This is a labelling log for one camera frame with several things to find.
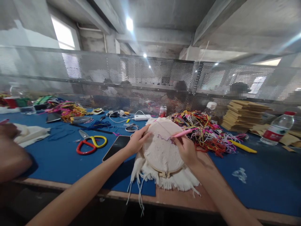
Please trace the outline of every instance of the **yellow handle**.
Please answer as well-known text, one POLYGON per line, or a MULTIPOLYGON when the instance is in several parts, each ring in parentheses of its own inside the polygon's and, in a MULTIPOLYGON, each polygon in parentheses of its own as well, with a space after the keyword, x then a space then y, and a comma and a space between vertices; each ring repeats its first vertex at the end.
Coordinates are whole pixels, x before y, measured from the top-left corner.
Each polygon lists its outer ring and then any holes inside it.
POLYGON ((232 142, 232 144, 234 144, 235 146, 237 146, 237 147, 239 147, 239 148, 241 148, 241 149, 243 149, 243 150, 245 150, 245 151, 247 151, 247 152, 250 152, 250 153, 257 153, 257 151, 255 151, 255 150, 253 150, 253 149, 251 149, 251 148, 248 148, 247 146, 244 146, 244 145, 242 145, 242 144, 240 144, 240 143, 237 143, 237 142, 235 142, 235 141, 232 141, 232 140, 230 140, 231 142, 232 142))
POLYGON ((93 144, 94 144, 95 147, 97 147, 97 148, 102 148, 102 147, 104 147, 104 146, 107 144, 107 142, 108 142, 107 138, 106 138, 106 137, 103 137, 103 136, 93 136, 93 137, 90 137, 90 138, 92 139, 93 144), (103 143, 102 145, 98 145, 98 144, 96 143, 95 137, 96 137, 96 138, 102 138, 102 139, 104 139, 104 143, 103 143))

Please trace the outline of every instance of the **perforated metal sheet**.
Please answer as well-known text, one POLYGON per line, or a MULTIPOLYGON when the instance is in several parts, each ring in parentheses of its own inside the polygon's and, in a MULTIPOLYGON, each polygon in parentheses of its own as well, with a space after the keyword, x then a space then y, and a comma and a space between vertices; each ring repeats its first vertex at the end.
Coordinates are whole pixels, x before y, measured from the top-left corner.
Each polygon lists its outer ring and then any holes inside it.
POLYGON ((57 93, 84 106, 150 114, 158 113, 161 105, 173 113, 203 110, 215 101, 222 116, 230 100, 239 96, 282 112, 301 102, 299 92, 294 93, 301 88, 299 68, 0 47, 0 76, 1 90, 19 82, 33 95, 57 93))

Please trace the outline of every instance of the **red and yellow scissors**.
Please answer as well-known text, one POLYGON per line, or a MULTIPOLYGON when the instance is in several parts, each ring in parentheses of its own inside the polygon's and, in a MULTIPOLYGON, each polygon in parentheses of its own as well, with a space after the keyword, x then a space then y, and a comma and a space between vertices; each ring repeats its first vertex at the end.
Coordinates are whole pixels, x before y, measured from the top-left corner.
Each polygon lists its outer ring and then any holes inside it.
POLYGON ((84 138, 84 140, 81 141, 81 142, 79 143, 79 145, 77 146, 77 148, 76 148, 76 152, 77 152, 78 154, 80 154, 80 155, 88 155, 88 154, 92 154, 92 153, 94 153, 98 148, 104 147, 104 146, 107 144, 107 142, 108 142, 107 138, 104 137, 104 136, 89 136, 87 133, 85 133, 85 132, 82 131, 82 130, 78 130, 78 131, 79 131, 80 135, 84 138), (102 138, 102 139, 104 139, 104 143, 103 143, 102 145, 98 145, 98 144, 96 143, 95 138, 102 138), (91 144, 91 143, 89 143, 89 142, 87 141, 87 140, 89 140, 89 139, 92 140, 93 144, 91 144), (86 145, 92 147, 93 149, 92 149, 91 151, 82 152, 82 151, 81 151, 81 147, 82 147, 83 144, 86 144, 86 145))

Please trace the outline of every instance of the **black phone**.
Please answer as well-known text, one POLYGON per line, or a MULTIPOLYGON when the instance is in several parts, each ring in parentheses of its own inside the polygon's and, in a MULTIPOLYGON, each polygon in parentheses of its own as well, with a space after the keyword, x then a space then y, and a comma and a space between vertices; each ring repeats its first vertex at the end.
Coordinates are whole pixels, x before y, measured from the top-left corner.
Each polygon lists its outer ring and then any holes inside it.
POLYGON ((130 136, 119 136, 119 137, 117 137, 117 139, 115 140, 112 147, 108 150, 108 152, 104 156, 103 162, 105 160, 107 160, 108 158, 112 157, 114 154, 116 154, 120 149, 124 148, 128 144, 130 139, 131 139, 130 136))
POLYGON ((61 113, 53 112, 47 115, 46 123, 61 121, 61 113))

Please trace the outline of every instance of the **pipe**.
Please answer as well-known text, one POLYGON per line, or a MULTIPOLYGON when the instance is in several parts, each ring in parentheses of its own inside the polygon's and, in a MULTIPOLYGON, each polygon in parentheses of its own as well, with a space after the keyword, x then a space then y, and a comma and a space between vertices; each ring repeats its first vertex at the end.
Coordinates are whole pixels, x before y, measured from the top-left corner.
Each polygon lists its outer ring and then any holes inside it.
POLYGON ((104 37, 104 48, 106 50, 107 53, 107 41, 106 41, 106 35, 103 33, 103 37, 104 37))
MULTIPOLYGON (((79 23, 76 22, 76 26, 78 27, 78 29, 80 30, 90 30, 90 31, 99 31, 99 32, 102 32, 100 29, 93 29, 93 28, 83 28, 81 26, 79 26, 79 23)), ((104 37, 104 48, 106 50, 106 53, 107 53, 107 42, 106 42, 106 35, 103 33, 103 37, 104 37)))
POLYGON ((80 29, 80 30, 90 30, 90 31, 100 31, 102 32, 100 29, 94 29, 94 28, 83 28, 81 26, 79 26, 79 23, 77 22, 76 23, 77 27, 80 29))

